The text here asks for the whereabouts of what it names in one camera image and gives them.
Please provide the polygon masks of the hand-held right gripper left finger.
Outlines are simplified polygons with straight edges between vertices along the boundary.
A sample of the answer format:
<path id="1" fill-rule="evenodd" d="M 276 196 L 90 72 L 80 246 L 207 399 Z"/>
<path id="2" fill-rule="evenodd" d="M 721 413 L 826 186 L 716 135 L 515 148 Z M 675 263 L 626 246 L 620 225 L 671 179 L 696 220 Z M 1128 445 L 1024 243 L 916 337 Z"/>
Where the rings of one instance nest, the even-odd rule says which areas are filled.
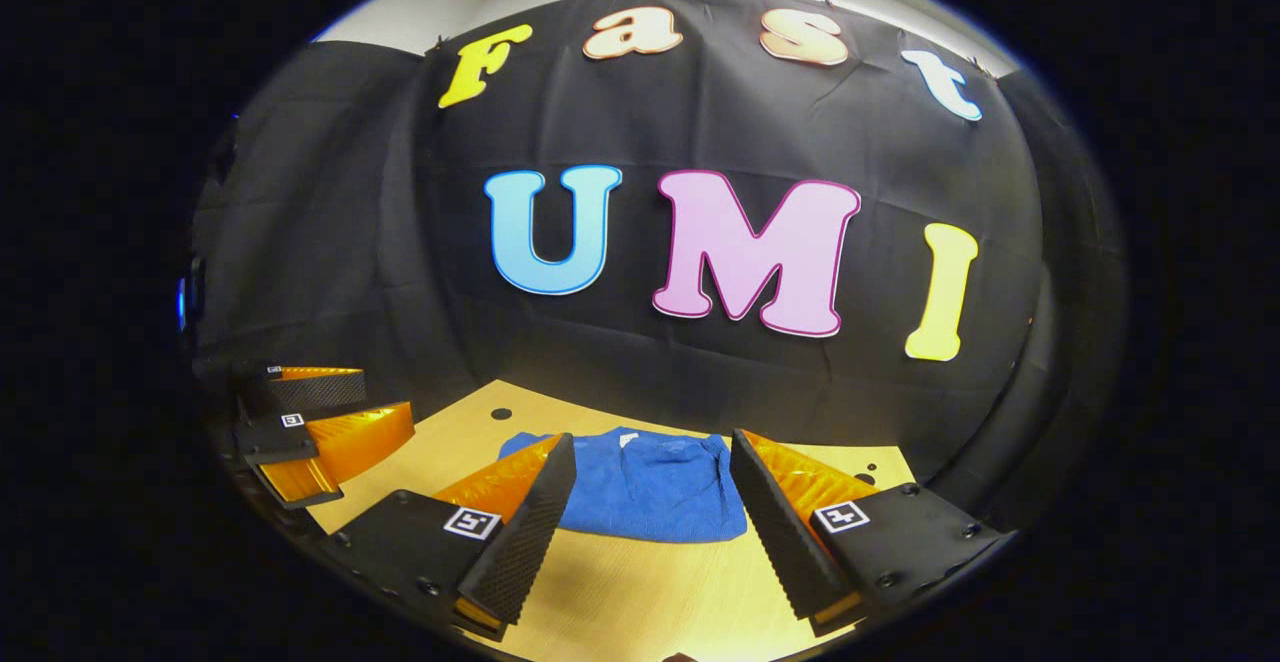
<path id="1" fill-rule="evenodd" d="M 499 642 L 520 620 L 575 480 L 575 439 L 557 434 L 454 494 L 392 492 L 329 535 L 328 554 L 412 618 Z"/>

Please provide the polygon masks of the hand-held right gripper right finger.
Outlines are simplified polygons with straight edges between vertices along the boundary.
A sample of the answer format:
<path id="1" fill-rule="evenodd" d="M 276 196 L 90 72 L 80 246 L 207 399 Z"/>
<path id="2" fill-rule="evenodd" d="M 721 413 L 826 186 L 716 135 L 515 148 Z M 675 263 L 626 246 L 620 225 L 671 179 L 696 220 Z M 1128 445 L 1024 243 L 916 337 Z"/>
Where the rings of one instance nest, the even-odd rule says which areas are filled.
<path id="1" fill-rule="evenodd" d="M 919 483 L 878 489 L 744 429 L 730 471 L 795 616 L 818 636 L 901 618 L 1014 539 Z"/>

